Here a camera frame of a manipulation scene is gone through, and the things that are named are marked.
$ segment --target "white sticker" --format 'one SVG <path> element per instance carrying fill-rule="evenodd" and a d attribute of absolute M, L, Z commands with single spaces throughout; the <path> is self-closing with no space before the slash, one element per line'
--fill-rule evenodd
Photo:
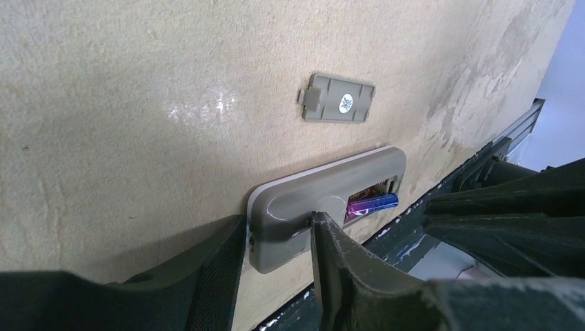
<path fill-rule="evenodd" d="M 349 94 L 344 95 L 339 103 L 339 111 L 345 114 L 351 109 L 351 106 L 353 106 L 353 98 Z"/>

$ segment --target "gray battery cover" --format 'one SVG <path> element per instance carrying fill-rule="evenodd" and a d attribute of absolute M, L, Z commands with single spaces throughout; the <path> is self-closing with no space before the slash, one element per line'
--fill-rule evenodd
<path fill-rule="evenodd" d="M 250 264 L 265 274 L 308 251 L 312 211 L 359 221 L 344 224 L 349 196 L 380 183 L 397 193 L 405 169 L 404 152 L 385 146 L 259 186 L 248 200 Z"/>
<path fill-rule="evenodd" d="M 299 93 L 307 121 L 365 122 L 376 87 L 327 74 L 314 74 L 309 89 Z"/>

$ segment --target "white wall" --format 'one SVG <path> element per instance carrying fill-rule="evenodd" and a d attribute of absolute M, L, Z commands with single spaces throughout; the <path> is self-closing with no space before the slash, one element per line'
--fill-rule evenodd
<path fill-rule="evenodd" d="M 521 165 L 533 170 L 585 157 L 585 0 L 577 0 L 537 97 L 546 99 Z"/>

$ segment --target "purple battery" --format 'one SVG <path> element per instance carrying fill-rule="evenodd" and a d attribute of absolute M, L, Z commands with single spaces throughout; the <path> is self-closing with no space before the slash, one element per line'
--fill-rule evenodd
<path fill-rule="evenodd" d="M 388 193 L 379 197 L 368 198 L 348 203 L 348 217 L 371 214 L 378 210 L 393 208 L 398 205 L 398 196 Z"/>

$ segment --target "beige tabletop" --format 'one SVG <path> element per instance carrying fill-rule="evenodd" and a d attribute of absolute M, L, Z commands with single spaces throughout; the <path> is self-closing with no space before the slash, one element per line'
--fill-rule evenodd
<path fill-rule="evenodd" d="M 528 110 L 573 6 L 551 1 L 7 0 L 0 270 L 123 281 L 242 213 L 250 189 L 378 146 L 401 205 Z M 310 74 L 377 86 L 363 124 L 307 123 Z M 312 281 L 244 263 L 234 330 Z"/>

